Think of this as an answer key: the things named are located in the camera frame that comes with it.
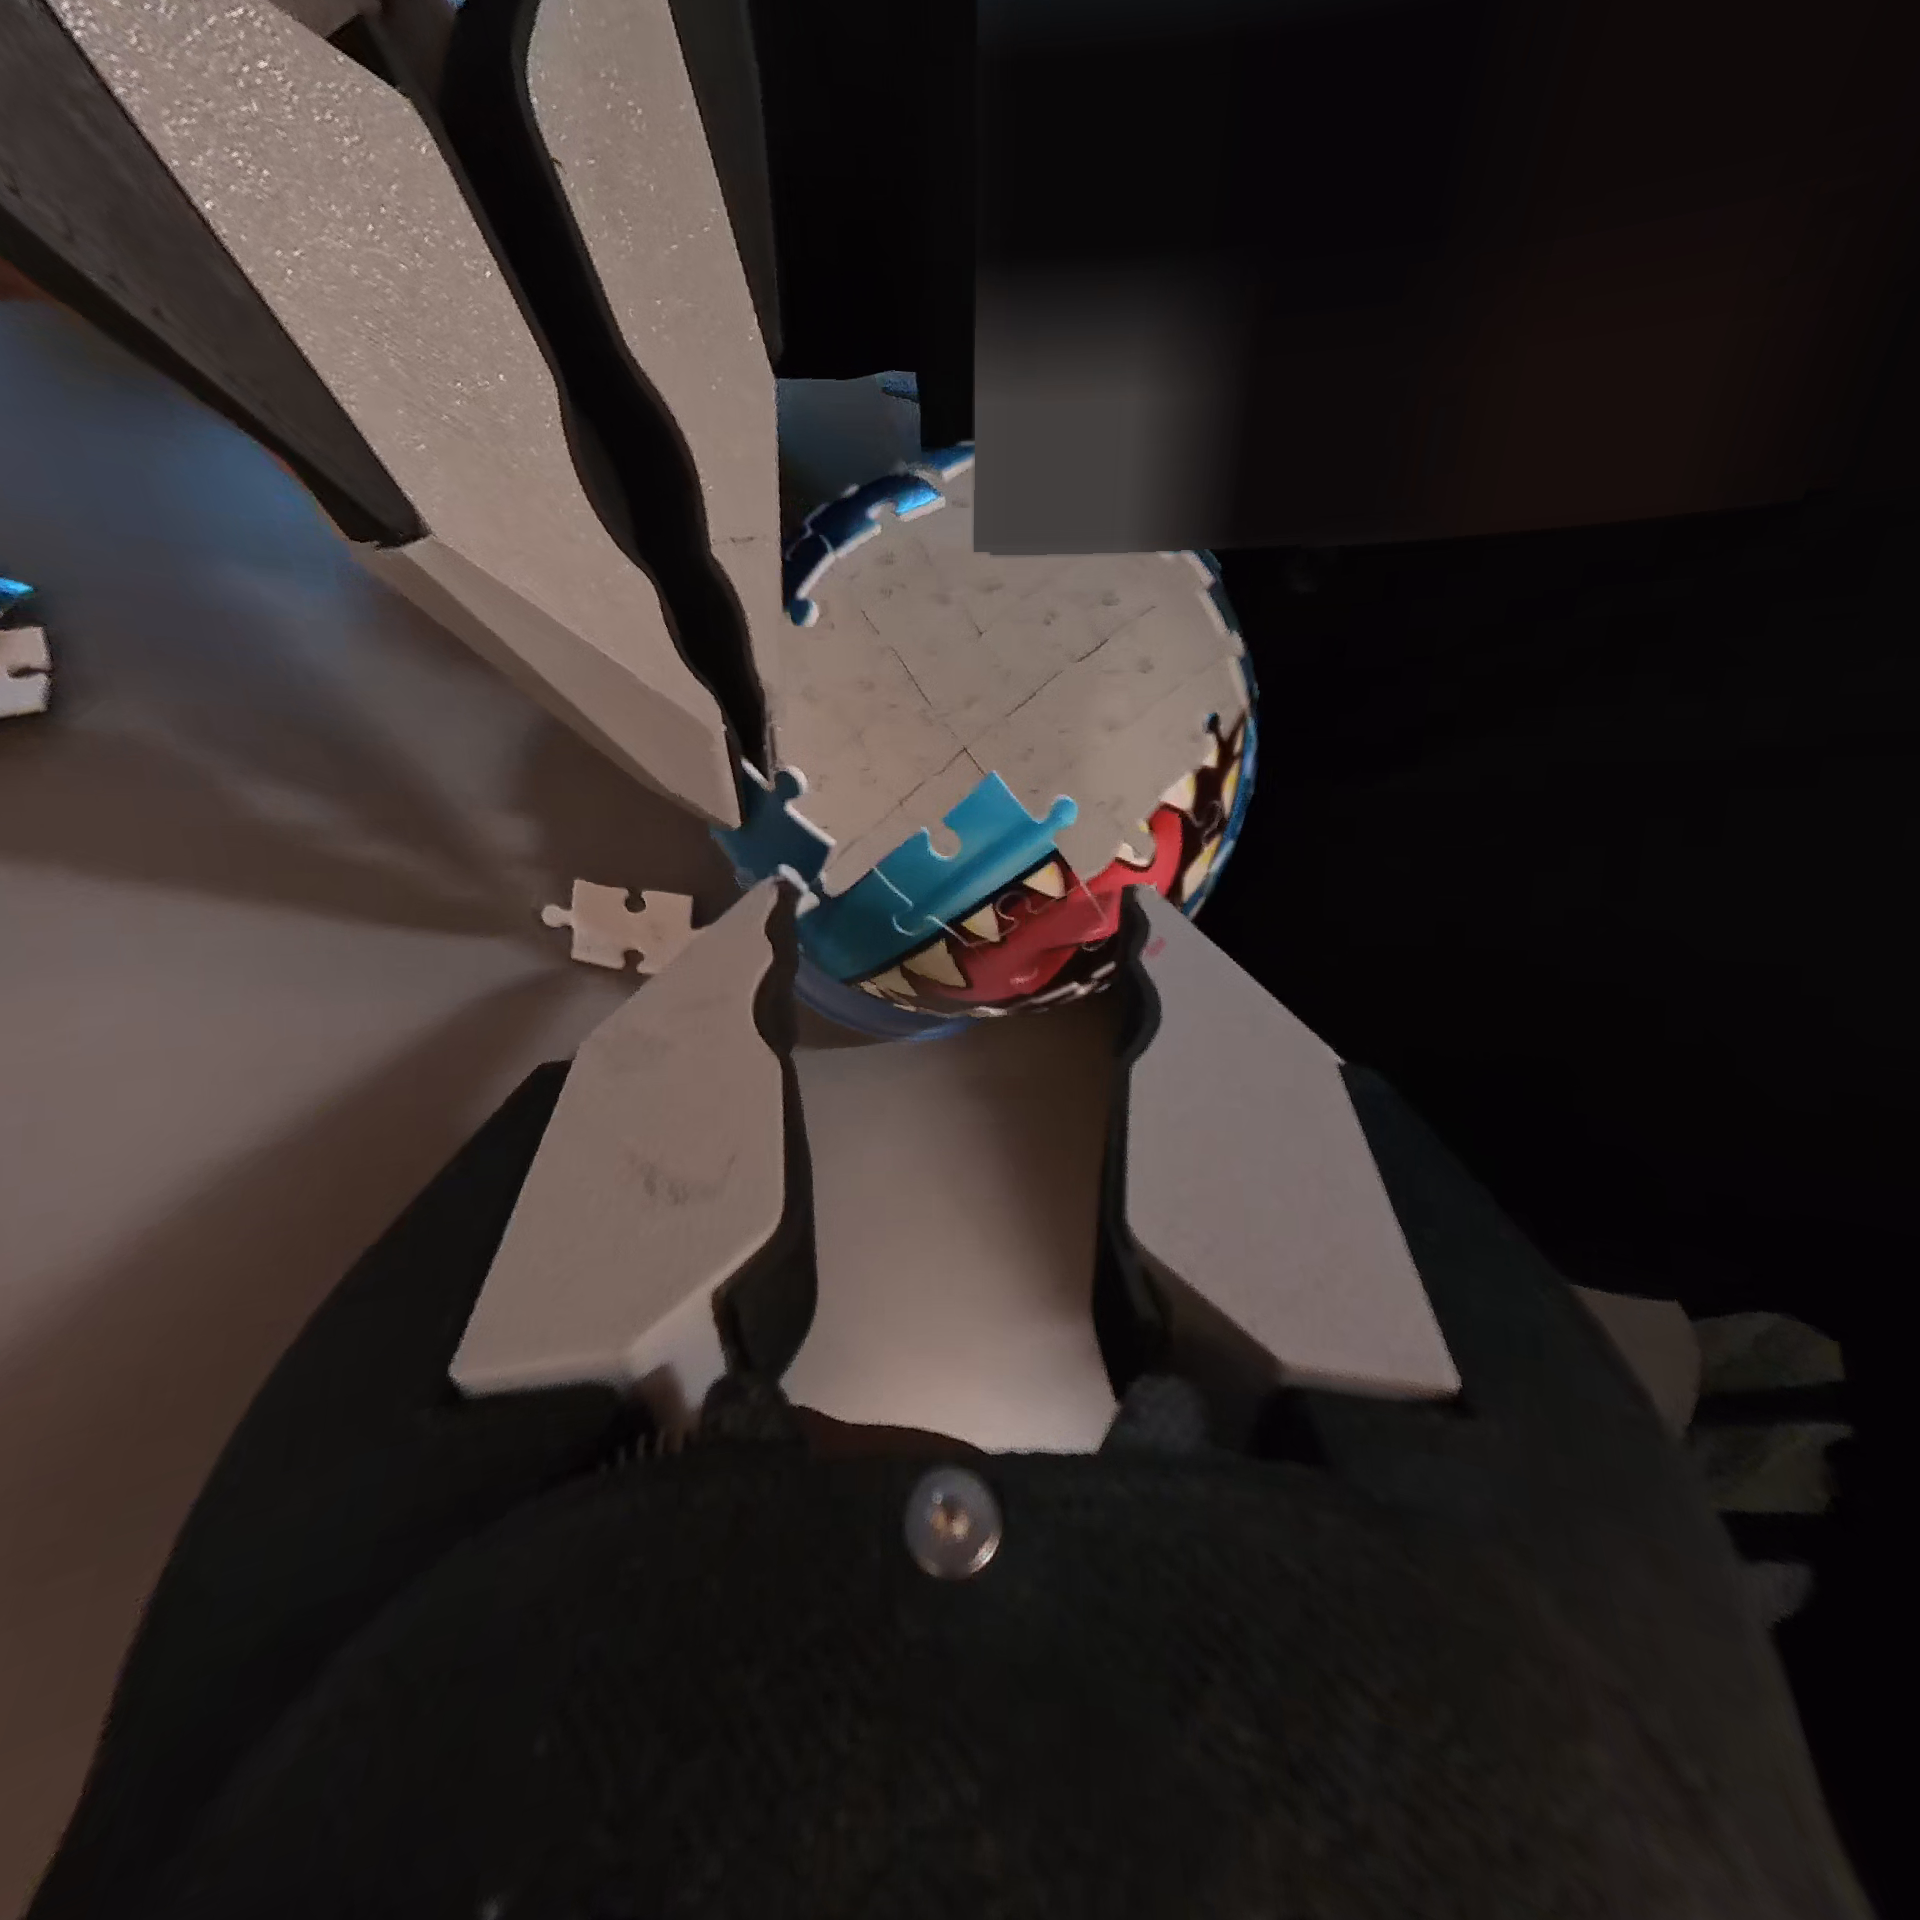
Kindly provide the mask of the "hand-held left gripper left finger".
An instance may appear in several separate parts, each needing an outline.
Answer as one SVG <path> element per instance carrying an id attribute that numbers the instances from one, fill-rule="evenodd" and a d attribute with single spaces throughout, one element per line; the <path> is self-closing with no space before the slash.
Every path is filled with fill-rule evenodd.
<path id="1" fill-rule="evenodd" d="M 580 1045 L 450 1363 L 466 1399 L 707 1399 L 791 1215 L 797 886 L 762 881 Z"/>

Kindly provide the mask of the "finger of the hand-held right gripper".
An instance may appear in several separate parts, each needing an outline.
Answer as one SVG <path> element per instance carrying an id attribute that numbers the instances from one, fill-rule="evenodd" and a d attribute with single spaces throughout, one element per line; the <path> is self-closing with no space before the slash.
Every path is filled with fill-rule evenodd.
<path id="1" fill-rule="evenodd" d="M 375 575 L 650 789 L 740 827 L 735 759 L 770 756 L 731 717 L 731 602 L 677 430 L 534 135 L 536 2 L 52 8 L 421 519 L 403 546 L 350 539 Z M 673 12 L 678 34 L 707 19 Z M 770 359 L 756 75 L 731 2 L 709 55 L 686 65 Z"/>
<path id="2" fill-rule="evenodd" d="M 669 2 L 541 2 L 526 57 L 544 160 L 639 392 L 690 475 L 731 602 L 731 717 L 775 756 L 780 498 L 775 373 Z"/>

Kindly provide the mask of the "blue puzzle ball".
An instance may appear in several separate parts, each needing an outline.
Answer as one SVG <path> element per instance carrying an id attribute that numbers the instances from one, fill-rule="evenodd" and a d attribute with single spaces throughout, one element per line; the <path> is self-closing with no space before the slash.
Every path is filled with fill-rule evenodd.
<path id="1" fill-rule="evenodd" d="M 828 846 L 799 995 L 873 1041 L 1109 986 L 1130 893 L 1196 920 L 1258 785 L 1258 676 L 1208 551 L 1000 557 L 973 450 L 804 517 L 780 759 Z"/>

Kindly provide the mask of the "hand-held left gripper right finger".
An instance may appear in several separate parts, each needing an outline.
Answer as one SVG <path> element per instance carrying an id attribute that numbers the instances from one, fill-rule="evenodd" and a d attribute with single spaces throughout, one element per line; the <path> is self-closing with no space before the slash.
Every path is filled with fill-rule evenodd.
<path id="1" fill-rule="evenodd" d="M 1446 1406 L 1446 1352 L 1342 1057 L 1155 889 L 1123 912 L 1125 1008 L 1098 1285 L 1116 1389 L 1305 1387 Z"/>

